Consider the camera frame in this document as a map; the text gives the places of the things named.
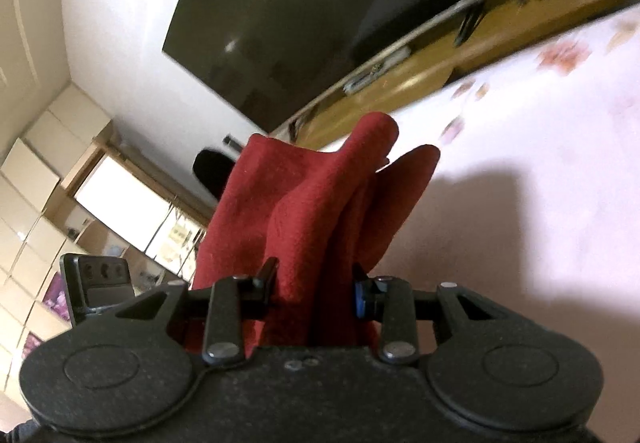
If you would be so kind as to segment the white wardrobe cabinets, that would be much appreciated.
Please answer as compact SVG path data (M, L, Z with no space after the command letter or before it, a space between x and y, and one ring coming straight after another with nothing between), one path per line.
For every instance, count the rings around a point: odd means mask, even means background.
M138 291L195 269L212 207L118 141L70 84L1 163L1 397L18 408L23 359L70 328L62 255L121 255Z

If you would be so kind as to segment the black chair back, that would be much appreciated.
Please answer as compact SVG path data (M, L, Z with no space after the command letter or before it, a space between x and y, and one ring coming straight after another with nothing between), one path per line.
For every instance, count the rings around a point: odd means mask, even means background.
M235 161L224 152L203 149L194 158L192 172L207 192L219 201L234 166Z

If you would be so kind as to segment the floral white bed sheet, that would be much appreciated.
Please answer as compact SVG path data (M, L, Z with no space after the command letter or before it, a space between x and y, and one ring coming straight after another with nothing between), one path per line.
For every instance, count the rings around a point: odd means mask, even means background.
M516 54L394 114L442 155L376 267L470 288L597 355L590 427L639 437L639 10Z

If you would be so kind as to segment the red embellished knit sweater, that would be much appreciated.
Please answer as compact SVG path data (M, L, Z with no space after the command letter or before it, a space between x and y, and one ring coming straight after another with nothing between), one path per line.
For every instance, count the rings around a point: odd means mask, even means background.
M356 319L352 269L371 272L430 183L440 152L423 145L393 162L395 120L371 112L334 152L253 135L198 249L193 285L256 275L277 259L274 307L243 322L244 350L375 345Z

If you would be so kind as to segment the grey remote in holder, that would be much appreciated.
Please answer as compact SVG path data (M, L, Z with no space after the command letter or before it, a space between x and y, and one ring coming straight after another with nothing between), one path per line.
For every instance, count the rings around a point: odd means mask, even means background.
M242 150L244 149L244 145L230 134L224 137L222 143L224 143L224 146L227 146L238 154L241 154Z

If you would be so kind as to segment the wooden TV stand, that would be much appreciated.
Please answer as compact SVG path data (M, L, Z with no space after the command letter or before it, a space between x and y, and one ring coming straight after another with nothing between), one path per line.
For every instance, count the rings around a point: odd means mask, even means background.
M352 131L370 111L392 112L480 68L561 31L579 26L623 0L505 0L486 5L470 35L454 27L387 71L367 88L330 97L288 127L285 140L322 148Z

